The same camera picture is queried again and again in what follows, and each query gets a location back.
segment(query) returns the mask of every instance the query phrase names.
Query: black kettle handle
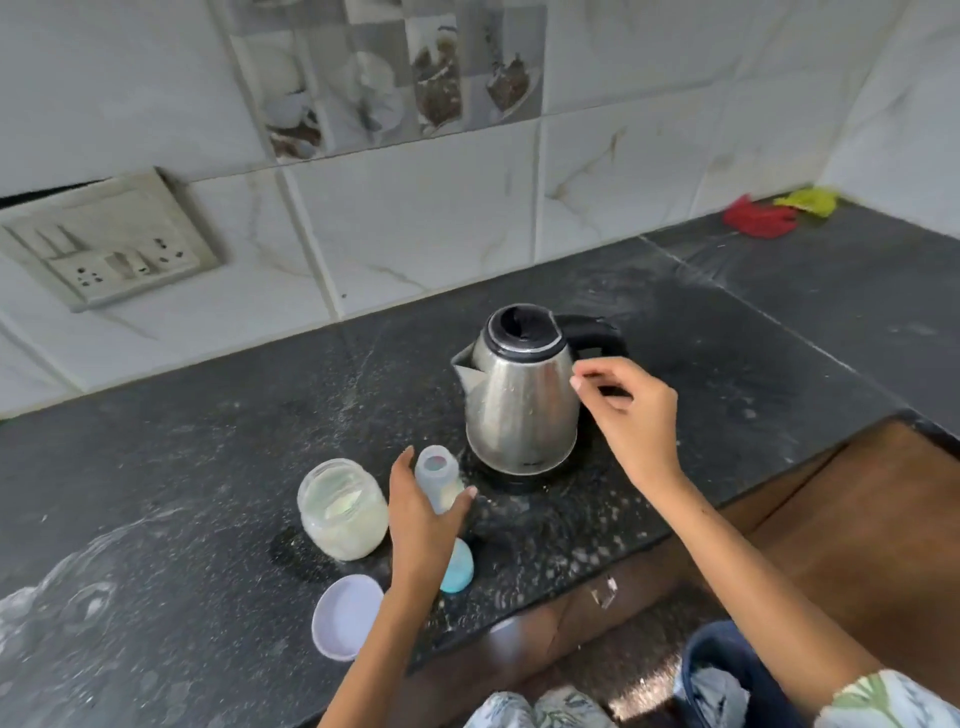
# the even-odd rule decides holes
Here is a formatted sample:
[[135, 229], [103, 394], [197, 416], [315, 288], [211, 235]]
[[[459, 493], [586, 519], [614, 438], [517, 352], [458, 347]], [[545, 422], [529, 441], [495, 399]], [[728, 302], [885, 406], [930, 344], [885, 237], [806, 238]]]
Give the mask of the black kettle handle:
[[604, 319], [579, 313], [561, 313], [554, 316], [566, 342], [575, 352], [599, 349], [604, 356], [627, 356], [627, 342], [620, 329]]

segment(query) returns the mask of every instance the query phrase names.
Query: glass jar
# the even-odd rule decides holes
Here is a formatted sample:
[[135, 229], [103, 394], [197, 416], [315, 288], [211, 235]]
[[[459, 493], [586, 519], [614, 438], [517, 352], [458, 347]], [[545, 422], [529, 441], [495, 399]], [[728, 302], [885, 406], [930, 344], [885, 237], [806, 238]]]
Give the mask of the glass jar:
[[327, 460], [310, 471], [297, 491], [297, 507], [313, 543], [340, 561], [363, 558], [387, 534], [383, 492], [352, 460]]

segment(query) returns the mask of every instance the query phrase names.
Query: switch board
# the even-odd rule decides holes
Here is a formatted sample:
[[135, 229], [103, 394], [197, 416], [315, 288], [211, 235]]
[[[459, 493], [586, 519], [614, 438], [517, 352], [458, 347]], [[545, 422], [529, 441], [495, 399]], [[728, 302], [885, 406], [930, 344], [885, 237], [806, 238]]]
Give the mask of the switch board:
[[155, 170], [0, 210], [0, 251], [72, 311], [219, 265]]

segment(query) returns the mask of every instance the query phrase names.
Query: white marble tile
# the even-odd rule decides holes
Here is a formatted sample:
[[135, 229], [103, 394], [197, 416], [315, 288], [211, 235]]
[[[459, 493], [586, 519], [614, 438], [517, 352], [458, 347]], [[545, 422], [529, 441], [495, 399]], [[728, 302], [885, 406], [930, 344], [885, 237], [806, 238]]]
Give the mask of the white marble tile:
[[822, 182], [960, 235], [960, 4], [917, 0], [877, 61]]
[[869, 65], [908, 0], [761, 0], [738, 77]]
[[0, 67], [0, 196], [266, 161], [205, 2], [13, 0], [0, 10]]
[[583, 109], [731, 77], [757, 2], [551, 3], [544, 109]]
[[539, 259], [685, 219], [722, 100], [703, 88], [545, 118]]
[[43, 371], [0, 334], [0, 420], [70, 397], [74, 392]]
[[185, 197], [226, 264], [114, 305], [71, 313], [0, 260], [0, 311], [83, 389], [176, 368], [329, 320], [275, 170], [191, 184]]
[[734, 84], [693, 216], [815, 182], [868, 68], [796, 71]]
[[537, 121], [297, 164], [347, 314], [528, 265]]

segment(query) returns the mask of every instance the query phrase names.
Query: electric kettle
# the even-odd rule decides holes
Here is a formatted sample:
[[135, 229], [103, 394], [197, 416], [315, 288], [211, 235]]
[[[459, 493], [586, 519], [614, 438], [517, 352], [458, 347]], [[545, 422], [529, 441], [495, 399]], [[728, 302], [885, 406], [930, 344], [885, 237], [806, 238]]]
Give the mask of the electric kettle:
[[623, 336], [603, 319], [514, 303], [493, 313], [479, 338], [451, 360], [466, 393], [467, 441], [501, 473], [537, 475], [563, 463], [577, 442], [580, 400], [570, 386], [578, 352], [624, 356]]

